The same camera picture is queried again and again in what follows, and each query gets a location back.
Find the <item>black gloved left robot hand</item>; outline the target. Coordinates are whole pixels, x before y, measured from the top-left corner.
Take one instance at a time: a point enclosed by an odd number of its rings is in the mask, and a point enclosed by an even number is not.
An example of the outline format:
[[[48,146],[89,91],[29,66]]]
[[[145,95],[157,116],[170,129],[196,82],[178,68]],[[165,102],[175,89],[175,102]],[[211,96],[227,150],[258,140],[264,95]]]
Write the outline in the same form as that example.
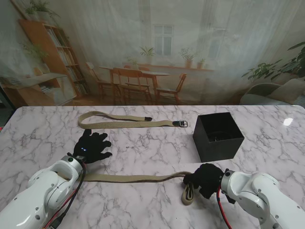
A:
[[[106,133],[92,133],[91,129],[85,129],[74,147],[73,156],[83,157],[86,164],[91,164],[111,157],[112,153],[103,153],[105,148],[112,146],[111,142],[106,140],[107,136]]]

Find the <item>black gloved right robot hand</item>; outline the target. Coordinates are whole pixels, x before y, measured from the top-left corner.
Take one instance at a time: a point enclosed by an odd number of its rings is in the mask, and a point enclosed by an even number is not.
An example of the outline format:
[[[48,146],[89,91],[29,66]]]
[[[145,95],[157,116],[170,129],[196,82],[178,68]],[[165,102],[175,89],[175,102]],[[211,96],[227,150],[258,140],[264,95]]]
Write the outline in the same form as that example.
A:
[[[223,176],[224,172],[220,168],[213,164],[205,163],[201,164],[194,173],[185,175],[183,183],[186,185],[192,183],[194,189],[200,187],[200,194],[205,199],[209,199],[218,190]]]

